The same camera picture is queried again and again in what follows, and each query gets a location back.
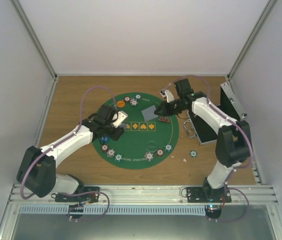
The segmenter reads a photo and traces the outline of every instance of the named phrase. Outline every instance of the green poker mat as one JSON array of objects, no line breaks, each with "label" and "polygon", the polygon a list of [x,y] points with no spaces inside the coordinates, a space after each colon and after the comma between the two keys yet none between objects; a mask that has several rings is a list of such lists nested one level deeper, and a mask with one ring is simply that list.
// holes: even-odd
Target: green poker mat
[{"label": "green poker mat", "polygon": [[[124,102],[125,97],[134,99],[136,95],[141,95],[136,106],[130,102]],[[124,169],[146,169],[161,163],[166,159],[177,145],[179,138],[179,124],[176,116],[168,117],[169,122],[159,121],[160,116],[145,122],[142,110],[151,106],[157,107],[162,100],[151,94],[143,92],[129,92],[115,97],[117,109],[127,113],[128,117],[124,121],[126,129],[124,134],[113,141],[108,136],[102,137],[93,142],[93,146],[98,154],[110,164]],[[104,103],[112,106],[113,99]],[[102,145],[107,144],[109,149],[113,149],[115,154],[122,155],[122,159],[117,161],[114,156],[108,156],[102,151]],[[165,145],[172,146],[171,151],[165,151]],[[162,156],[157,156],[158,149],[163,150]],[[146,153],[153,153],[153,159],[148,161]]]}]

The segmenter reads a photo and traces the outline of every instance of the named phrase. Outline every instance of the wooden surface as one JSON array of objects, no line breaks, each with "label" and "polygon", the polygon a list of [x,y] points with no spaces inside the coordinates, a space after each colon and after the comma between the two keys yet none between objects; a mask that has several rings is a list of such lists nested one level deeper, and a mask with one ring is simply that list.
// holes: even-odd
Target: wooden surface
[{"label": "wooden surface", "polygon": [[[141,92],[161,98],[159,90],[175,76],[63,76],[59,78],[52,99],[40,146],[47,145],[70,132],[79,122],[80,102],[84,92],[93,86],[105,86],[115,95]],[[211,87],[210,99],[220,102],[220,84],[224,77],[205,77]],[[207,92],[206,85],[198,79],[190,78],[195,92]],[[177,96],[173,86],[169,90]],[[94,89],[85,98],[83,118],[94,113],[111,95],[104,89]],[[179,140],[172,154],[163,162],[146,169],[132,170],[115,167],[102,159],[92,144],[82,147],[66,160],[57,172],[72,174],[86,184],[164,184],[200,185],[216,164],[215,144],[199,146],[196,138],[188,138],[183,127],[185,120],[178,119]],[[198,152],[192,158],[191,150]],[[229,181],[233,185],[255,184],[252,170],[238,170]]]}]

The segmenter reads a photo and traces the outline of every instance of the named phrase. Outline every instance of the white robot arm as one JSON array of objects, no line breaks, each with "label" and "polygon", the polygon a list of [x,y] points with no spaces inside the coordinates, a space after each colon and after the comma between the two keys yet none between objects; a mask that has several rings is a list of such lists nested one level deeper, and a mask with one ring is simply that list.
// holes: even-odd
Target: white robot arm
[{"label": "white robot arm", "polygon": [[243,136],[236,130],[231,122],[237,124],[246,133],[249,140],[250,127],[244,121],[237,121],[218,109],[210,102],[203,92],[194,93],[188,79],[174,83],[179,99],[171,96],[171,92],[163,89],[160,94],[166,99],[154,112],[161,116],[178,115],[184,110],[189,110],[202,118],[217,134],[216,164],[203,182],[203,192],[208,202],[220,199],[230,174],[235,171],[249,156],[249,148]]},{"label": "white robot arm", "polygon": [[25,180],[25,187],[38,197],[49,194],[76,192],[80,180],[71,175],[56,174],[56,168],[68,156],[79,148],[90,144],[94,140],[108,135],[114,141],[124,133],[123,121],[128,115],[112,107],[103,105],[91,118],[86,118],[71,132],[60,139],[41,148],[29,147],[24,154],[16,179],[21,183],[30,165],[38,160],[38,156],[44,154],[34,165]]}]

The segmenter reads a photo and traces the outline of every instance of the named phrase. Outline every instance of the orange chip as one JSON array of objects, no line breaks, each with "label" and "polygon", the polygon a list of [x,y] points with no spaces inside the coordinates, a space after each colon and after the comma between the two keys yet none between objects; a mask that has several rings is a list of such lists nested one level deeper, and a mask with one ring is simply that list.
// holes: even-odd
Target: orange chip
[{"label": "orange chip", "polygon": [[119,108],[123,108],[123,107],[126,105],[126,103],[125,103],[124,101],[120,100],[120,101],[117,101],[116,105],[117,105]]}]

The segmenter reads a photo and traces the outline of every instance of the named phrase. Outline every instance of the white panel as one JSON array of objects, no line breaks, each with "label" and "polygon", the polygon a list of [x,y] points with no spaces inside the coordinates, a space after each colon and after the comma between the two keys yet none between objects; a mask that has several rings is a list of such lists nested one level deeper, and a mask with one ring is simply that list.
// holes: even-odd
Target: white panel
[{"label": "white panel", "polygon": [[8,0],[0,0],[0,222],[52,78]]},{"label": "white panel", "polygon": [[233,78],[248,114],[267,184],[282,209],[282,0],[278,1]]},{"label": "white panel", "polygon": [[21,0],[58,74],[231,70],[267,0]]}]

